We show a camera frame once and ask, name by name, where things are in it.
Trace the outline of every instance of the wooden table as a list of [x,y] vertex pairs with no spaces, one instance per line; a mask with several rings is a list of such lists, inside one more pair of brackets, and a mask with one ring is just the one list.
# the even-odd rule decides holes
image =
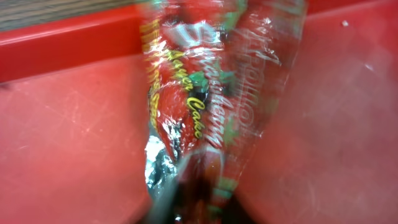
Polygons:
[[0,0],[0,31],[126,6],[140,0]]

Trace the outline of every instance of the snack wrapper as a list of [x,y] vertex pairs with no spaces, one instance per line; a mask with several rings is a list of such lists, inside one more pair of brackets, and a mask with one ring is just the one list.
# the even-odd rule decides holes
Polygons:
[[149,192],[157,198],[176,179],[184,185],[176,222],[217,222],[275,113],[305,3],[166,0],[144,14]]

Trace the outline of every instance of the scratched red surface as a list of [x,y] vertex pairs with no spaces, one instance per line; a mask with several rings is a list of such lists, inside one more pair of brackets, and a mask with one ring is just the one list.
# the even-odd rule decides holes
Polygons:
[[[398,223],[397,10],[379,1],[307,19],[278,113],[238,189],[259,223]],[[0,223],[144,213],[139,63],[117,58],[0,88]]]

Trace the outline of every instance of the plastic packaging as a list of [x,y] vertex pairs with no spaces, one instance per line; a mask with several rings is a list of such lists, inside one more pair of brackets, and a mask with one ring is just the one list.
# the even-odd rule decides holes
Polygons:
[[217,222],[277,108],[305,4],[169,0],[145,10],[149,192],[158,197],[177,177],[184,188],[176,220]]

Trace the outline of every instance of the red tray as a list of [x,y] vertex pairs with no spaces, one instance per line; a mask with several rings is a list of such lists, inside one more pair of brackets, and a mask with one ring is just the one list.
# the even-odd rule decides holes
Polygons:
[[[310,5],[237,191],[258,223],[398,223],[398,1],[358,2]],[[147,210],[138,8],[0,34],[0,223]]]

